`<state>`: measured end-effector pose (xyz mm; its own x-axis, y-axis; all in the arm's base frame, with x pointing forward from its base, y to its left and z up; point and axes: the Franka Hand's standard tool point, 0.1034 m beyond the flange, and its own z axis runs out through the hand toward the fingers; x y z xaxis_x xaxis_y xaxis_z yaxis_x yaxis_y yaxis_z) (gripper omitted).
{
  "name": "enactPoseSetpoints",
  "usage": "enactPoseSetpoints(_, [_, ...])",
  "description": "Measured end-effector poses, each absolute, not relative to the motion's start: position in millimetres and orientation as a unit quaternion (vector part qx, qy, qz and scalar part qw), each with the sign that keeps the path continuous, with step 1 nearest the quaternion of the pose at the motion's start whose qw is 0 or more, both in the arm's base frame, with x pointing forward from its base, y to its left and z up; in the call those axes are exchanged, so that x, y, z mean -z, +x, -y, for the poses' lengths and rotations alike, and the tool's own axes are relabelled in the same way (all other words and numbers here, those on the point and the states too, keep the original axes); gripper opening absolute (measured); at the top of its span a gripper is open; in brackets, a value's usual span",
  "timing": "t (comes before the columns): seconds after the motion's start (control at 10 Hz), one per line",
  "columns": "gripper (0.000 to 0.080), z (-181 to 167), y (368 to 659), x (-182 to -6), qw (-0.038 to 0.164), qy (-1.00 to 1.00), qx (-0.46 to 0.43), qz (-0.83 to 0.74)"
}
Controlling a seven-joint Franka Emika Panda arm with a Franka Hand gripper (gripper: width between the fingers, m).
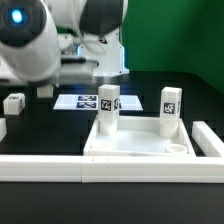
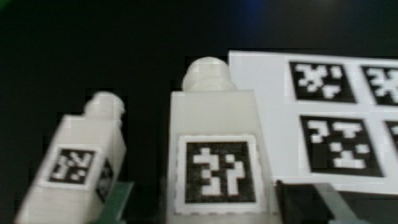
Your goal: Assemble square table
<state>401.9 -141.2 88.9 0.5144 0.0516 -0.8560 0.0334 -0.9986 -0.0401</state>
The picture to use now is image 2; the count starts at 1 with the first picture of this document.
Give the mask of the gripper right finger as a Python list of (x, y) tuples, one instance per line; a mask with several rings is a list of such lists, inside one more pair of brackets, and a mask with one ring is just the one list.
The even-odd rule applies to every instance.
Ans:
[(275, 183), (284, 224), (369, 224), (328, 183)]

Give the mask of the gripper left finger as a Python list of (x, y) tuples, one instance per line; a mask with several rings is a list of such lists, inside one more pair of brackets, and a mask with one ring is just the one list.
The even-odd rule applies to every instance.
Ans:
[(131, 189), (131, 182), (115, 183), (99, 218), (90, 224), (126, 224), (126, 221), (122, 220), (122, 211), (126, 207)]

